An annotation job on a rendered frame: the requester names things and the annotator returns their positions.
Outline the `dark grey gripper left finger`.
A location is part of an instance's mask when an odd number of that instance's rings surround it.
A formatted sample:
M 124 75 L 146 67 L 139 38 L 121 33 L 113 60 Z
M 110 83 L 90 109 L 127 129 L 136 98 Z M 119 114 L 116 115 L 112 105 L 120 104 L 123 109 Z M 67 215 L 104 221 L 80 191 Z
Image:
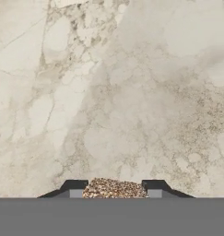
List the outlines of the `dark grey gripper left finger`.
M 53 190 L 45 195 L 41 195 L 41 198 L 81 198 L 83 191 L 87 186 L 88 180 L 66 180 L 59 189 Z

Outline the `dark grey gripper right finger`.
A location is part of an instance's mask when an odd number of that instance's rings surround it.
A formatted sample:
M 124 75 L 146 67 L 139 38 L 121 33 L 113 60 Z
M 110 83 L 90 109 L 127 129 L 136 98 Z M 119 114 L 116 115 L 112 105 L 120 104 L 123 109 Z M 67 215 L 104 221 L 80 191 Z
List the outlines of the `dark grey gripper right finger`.
M 192 198 L 191 195 L 172 189 L 164 180 L 143 180 L 142 186 L 149 198 Z

